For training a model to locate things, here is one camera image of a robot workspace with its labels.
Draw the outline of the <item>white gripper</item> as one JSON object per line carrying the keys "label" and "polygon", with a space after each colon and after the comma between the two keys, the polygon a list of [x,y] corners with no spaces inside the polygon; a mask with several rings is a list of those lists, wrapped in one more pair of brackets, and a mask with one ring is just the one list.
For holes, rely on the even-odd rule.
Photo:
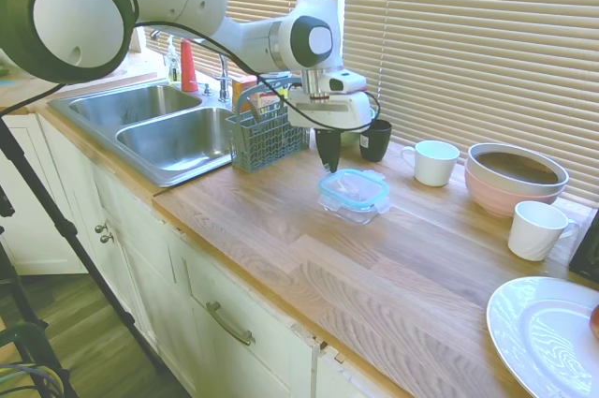
{"label": "white gripper", "polygon": [[[293,88],[287,99],[299,110],[288,111],[289,122],[296,127],[361,131],[371,124],[374,117],[374,109],[363,91],[331,95],[328,98],[310,98],[301,88]],[[341,135],[340,131],[314,132],[321,163],[330,172],[336,172],[339,166]]]}

